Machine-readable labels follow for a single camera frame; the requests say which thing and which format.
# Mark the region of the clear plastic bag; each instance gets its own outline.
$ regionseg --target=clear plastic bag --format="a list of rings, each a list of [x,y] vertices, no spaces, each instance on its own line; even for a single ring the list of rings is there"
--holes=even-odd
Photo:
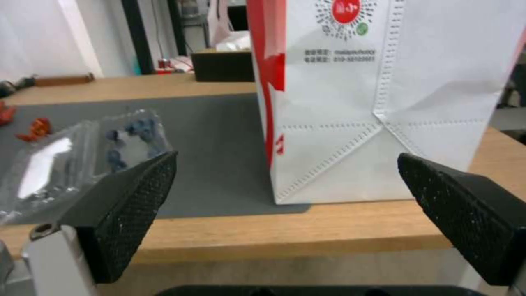
[[[0,225],[59,205],[109,173],[171,150],[152,110],[83,121],[56,132],[14,158],[0,183]]]

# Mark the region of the green icon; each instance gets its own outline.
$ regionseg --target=green icon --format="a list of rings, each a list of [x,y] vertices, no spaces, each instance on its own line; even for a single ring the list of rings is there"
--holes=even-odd
[[[366,23],[359,23],[356,27],[356,33],[360,36],[364,36],[367,34],[367,31],[369,30],[369,26]]]

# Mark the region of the dark gray mat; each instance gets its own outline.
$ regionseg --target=dark gray mat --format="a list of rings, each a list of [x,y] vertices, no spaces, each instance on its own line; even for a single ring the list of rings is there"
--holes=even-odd
[[[274,204],[255,94],[21,106],[14,122],[0,127],[0,175],[27,145],[14,134],[26,133],[38,117],[49,118],[59,130],[139,108],[152,108],[161,116],[166,136],[179,152],[174,186],[158,218],[299,213],[309,208]]]

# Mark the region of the red toy piece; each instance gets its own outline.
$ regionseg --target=red toy piece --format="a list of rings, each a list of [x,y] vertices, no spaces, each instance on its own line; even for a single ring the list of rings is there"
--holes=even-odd
[[[8,124],[13,121],[16,109],[14,107],[5,107],[5,102],[0,101],[0,125]]]
[[[17,138],[26,142],[35,142],[51,134],[51,123],[47,118],[38,118],[31,123],[29,135],[16,135]]]

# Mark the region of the red circle logo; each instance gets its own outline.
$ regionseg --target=red circle logo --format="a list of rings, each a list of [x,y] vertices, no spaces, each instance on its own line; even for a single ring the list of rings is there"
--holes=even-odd
[[[332,15],[341,24],[348,24],[360,13],[360,0],[335,0],[332,2]]]

